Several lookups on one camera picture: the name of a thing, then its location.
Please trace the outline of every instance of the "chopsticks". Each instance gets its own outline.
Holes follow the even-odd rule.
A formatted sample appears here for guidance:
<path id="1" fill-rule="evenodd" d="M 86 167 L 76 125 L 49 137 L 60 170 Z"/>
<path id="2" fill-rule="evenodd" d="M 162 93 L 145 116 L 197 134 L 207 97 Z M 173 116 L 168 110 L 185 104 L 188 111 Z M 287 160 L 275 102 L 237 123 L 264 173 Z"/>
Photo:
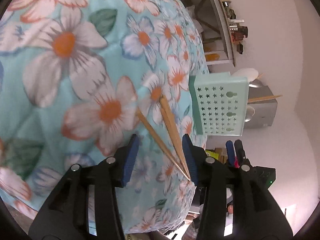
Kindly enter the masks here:
<path id="1" fill-rule="evenodd" d="M 248 99 L 248 103 L 260 102 L 260 101 L 265 101 L 265 100 L 272 100 L 272 99 L 279 98 L 279 97 L 282 97 L 282 95 L 250 98 L 250 99 Z"/>
<path id="2" fill-rule="evenodd" d="M 163 118 L 164 124 L 168 130 L 173 147 L 176 150 L 176 153 L 180 159 L 180 162 L 182 164 L 184 171 L 187 173 L 188 177 L 190 178 L 189 169 L 188 169 L 187 162 L 186 162 L 186 159 L 185 159 L 185 156 L 183 153 L 182 142 L 180 139 L 180 135 L 179 135 L 177 126 L 176 126 L 176 122 L 174 120 L 174 115 L 171 112 L 168 100 L 164 95 L 162 95 L 160 98 L 160 105 L 161 105 L 162 118 Z"/>
<path id="3" fill-rule="evenodd" d="M 259 76 L 257 76 L 256 79 L 260 79 L 263 75 L 264 75 L 264 73 L 261 73 Z"/>
<path id="4" fill-rule="evenodd" d="M 178 162 L 176 161 L 176 159 L 174 158 L 174 156 L 172 155 L 172 153 L 170 152 L 170 150 L 167 148 L 167 146 L 165 145 L 165 143 L 162 141 L 162 139 L 160 138 L 160 136 L 156 133 L 156 131 L 153 129 L 153 127 L 151 126 L 151 124 L 148 122 L 148 120 L 145 118 L 145 116 L 143 115 L 143 113 L 140 111 L 140 109 L 137 109 L 136 112 L 137 117 L 139 118 L 139 120 L 142 122 L 142 124 L 145 126 L 145 128 L 148 130 L 148 132 L 150 133 L 150 135 L 153 137 L 153 139 L 155 140 L 155 142 L 158 144 L 158 146 L 160 147 L 160 149 L 164 152 L 164 154 L 168 157 L 168 159 L 177 167 L 177 169 L 187 178 L 187 180 L 190 180 L 190 176 L 188 176 L 185 171 L 183 170 L 182 167 L 180 167 L 180 165 L 178 164 Z"/>

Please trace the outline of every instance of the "light blue fabric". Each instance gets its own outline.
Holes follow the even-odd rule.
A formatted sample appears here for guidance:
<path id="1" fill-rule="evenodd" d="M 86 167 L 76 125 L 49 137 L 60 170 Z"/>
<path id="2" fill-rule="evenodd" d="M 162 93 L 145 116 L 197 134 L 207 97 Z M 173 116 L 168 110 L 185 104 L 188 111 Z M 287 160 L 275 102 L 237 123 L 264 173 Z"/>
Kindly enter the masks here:
<path id="1" fill-rule="evenodd" d="M 179 0 L 77 0 L 77 3 L 55 0 L 52 13 L 38 19 L 40 13 L 30 16 L 28 12 L 32 4 L 21 8 L 19 2 L 13 1 L 11 11 L 0 22 L 2 199 L 33 218 L 72 164 L 95 165 L 114 154 L 115 142 L 106 139 L 106 135 L 113 135 L 110 132 L 113 126 L 103 126 L 101 120 L 106 122 L 115 116 L 99 112 L 101 120 L 90 135 L 87 130 L 96 124 L 88 124 L 88 128 L 82 123 L 89 117 L 81 111 L 88 106 L 88 113 L 97 113 L 93 108 L 106 102 L 104 92 L 120 98 L 122 113 L 133 113 L 131 121 L 126 119 L 127 123 L 122 123 L 119 117 L 114 124 L 115 140 L 122 138 L 116 146 L 126 145 L 133 133 L 141 140 L 130 183 L 116 189 L 124 232 L 167 230 L 179 225 L 191 205 L 195 186 L 172 167 L 145 127 L 134 118 L 134 112 L 137 107 L 141 109 L 175 154 L 157 104 L 151 100 L 152 89 L 160 84 L 162 93 L 165 89 L 169 92 L 180 136 L 190 132 L 195 145 L 205 145 L 206 137 L 195 134 L 187 87 L 183 81 L 175 86 L 180 78 L 177 71 L 182 71 L 187 81 L 191 74 L 208 73 L 199 34 L 182 3 Z M 102 9 L 113 11 L 98 15 Z M 80 32 L 77 27 L 85 22 Z M 159 31 L 161 23 L 168 24 L 167 31 L 171 31 L 166 33 L 172 41 L 167 47 L 166 36 Z M 175 28 L 177 25 L 182 34 Z M 83 30 L 93 34 L 86 37 Z M 63 37 L 64 41 L 74 46 L 69 55 L 73 59 L 68 62 L 68 48 L 57 45 L 58 37 L 66 32 L 69 36 Z M 51 36 L 44 38 L 44 33 Z M 70 35 L 75 37 L 75 44 Z M 91 37 L 97 37 L 92 44 L 80 44 Z M 132 46 L 133 42 L 144 46 L 139 49 Z M 172 66 L 177 63 L 178 70 Z M 53 82 L 59 75 L 56 66 L 62 69 L 61 80 Z M 87 76 L 79 74 L 78 69 L 74 72 L 75 66 L 83 67 Z M 93 197 L 90 204 L 90 226 L 94 229 Z"/>

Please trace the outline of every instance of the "black device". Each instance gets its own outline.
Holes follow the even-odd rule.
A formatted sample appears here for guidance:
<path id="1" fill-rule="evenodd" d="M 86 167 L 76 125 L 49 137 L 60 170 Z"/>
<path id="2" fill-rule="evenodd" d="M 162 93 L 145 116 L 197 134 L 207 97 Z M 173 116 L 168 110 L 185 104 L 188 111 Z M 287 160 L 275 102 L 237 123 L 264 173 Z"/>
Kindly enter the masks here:
<path id="1" fill-rule="evenodd" d="M 2 17 L 11 1 L 0 0 L 0 17 Z M 311 1 L 320 15 L 320 0 Z M 124 235 L 117 212 L 114 188 L 123 186 L 130 179 L 128 173 L 125 174 L 124 168 L 127 167 L 127 170 L 132 168 L 129 164 L 134 163 L 135 156 L 132 152 L 129 154 L 129 151 L 133 144 L 136 144 L 136 140 L 134 138 L 129 143 L 129 148 L 120 148 L 121 150 L 114 160 L 103 161 L 90 168 L 82 168 L 81 166 L 70 168 L 40 209 L 30 228 L 32 238 L 24 233 L 0 198 L 0 238 L 3 240 L 123 240 Z M 194 162 L 190 164 L 189 169 L 195 169 L 197 185 L 205 188 L 205 208 L 203 219 L 200 221 L 197 240 L 254 240 L 261 239 L 260 237 L 263 235 L 265 235 L 263 240 L 290 239 L 292 237 L 292 232 L 284 221 L 283 214 L 280 214 L 279 207 L 261 183 L 259 173 L 254 172 L 255 169 L 245 158 L 242 144 L 238 143 L 237 147 L 235 145 L 236 154 L 238 160 L 242 160 L 240 162 L 241 166 L 249 167 L 247 171 L 245 171 L 246 166 L 244 166 L 245 170 L 242 168 L 237 170 L 234 170 L 234 168 L 226 169 L 218 161 L 207 160 L 204 151 L 193 146 L 188 137 L 184 138 L 184 147 L 189 148 L 189 151 L 187 151 L 189 162 Z M 220 176 L 221 180 L 212 179 L 216 176 Z M 88 234 L 87 228 L 88 203 L 86 194 L 87 186 L 92 184 L 97 186 L 95 205 L 99 206 L 96 209 L 98 236 Z M 225 219 L 223 203 L 226 201 L 226 185 L 233 185 L 234 187 L 236 197 L 234 201 L 235 220 L 233 234 L 223 237 L 222 228 Z M 109 215 L 99 212 L 103 208 L 110 210 Z M 319 239 L 319 224 L 320 205 L 318 204 L 309 220 L 293 239 Z"/>

